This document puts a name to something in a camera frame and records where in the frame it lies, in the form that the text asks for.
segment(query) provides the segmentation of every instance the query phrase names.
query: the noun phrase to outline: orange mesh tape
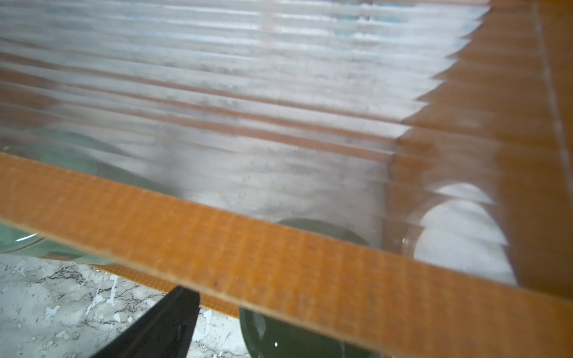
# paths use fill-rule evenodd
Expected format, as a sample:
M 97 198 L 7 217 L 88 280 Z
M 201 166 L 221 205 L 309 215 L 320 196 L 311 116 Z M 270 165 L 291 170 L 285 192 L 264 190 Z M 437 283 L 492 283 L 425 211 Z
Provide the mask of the orange mesh tape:
M 569 357 L 573 304 L 0 154 L 0 218 L 398 356 Z
M 135 281 L 147 287 L 154 288 L 162 292 L 169 292 L 176 287 L 176 284 L 170 281 L 144 274 L 129 267 L 122 265 L 94 265 L 98 269 L 105 270 L 109 273 L 116 274 L 131 281 Z M 219 298 L 208 294 L 201 295 L 201 305 L 205 308 L 214 309 L 231 317 L 239 318 L 239 307 L 232 303 L 223 301 Z

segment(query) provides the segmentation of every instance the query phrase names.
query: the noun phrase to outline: green glass bottle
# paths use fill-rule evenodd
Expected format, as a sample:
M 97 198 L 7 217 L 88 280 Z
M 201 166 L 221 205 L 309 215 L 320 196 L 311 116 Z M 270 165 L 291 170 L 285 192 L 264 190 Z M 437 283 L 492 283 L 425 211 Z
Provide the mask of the green glass bottle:
M 368 242 L 339 226 L 311 219 L 286 219 L 281 225 L 368 246 Z M 241 332 L 252 358 L 379 358 L 379 354 L 307 331 L 270 317 L 239 309 Z
M 105 144 L 93 138 L 76 133 L 69 133 L 49 128 L 33 128 L 28 129 L 26 132 L 62 143 L 78 145 L 114 154 L 127 155 L 109 144 Z M 99 176 L 119 183 L 161 192 L 162 194 L 173 195 L 170 190 L 151 180 L 137 176 L 124 169 L 100 163 L 97 160 L 90 158 L 88 155 L 63 150 L 55 147 L 54 145 L 46 143 L 10 144 L 4 146 L 3 151 L 76 172 Z M 0 224 L 0 253 L 60 259 L 63 261 L 74 261 L 78 263 L 100 265 L 109 263 L 108 261 L 98 257 L 88 255 L 59 243 L 47 240 L 41 235 L 26 233 L 2 224 Z

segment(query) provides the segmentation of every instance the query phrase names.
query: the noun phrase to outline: translucent corrugated panel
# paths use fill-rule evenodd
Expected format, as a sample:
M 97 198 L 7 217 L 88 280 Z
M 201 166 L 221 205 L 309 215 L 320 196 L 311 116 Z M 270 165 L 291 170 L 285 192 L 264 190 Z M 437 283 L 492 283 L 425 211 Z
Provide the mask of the translucent corrugated panel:
M 571 298 L 571 128 L 554 79 L 564 57 L 544 32 L 552 11 L 2 0 L 0 139 L 50 164 L 267 221 L 318 219 L 377 249 Z

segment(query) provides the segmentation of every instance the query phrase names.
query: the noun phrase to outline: gray veined marble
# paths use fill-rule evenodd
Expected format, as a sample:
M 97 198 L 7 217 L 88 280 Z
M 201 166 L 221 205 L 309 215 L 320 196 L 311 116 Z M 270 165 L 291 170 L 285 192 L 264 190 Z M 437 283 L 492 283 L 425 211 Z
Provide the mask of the gray veined marble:
M 0 255 L 1 356 L 90 357 L 162 297 L 91 266 Z M 187 357 L 248 358 L 239 321 L 201 309 Z

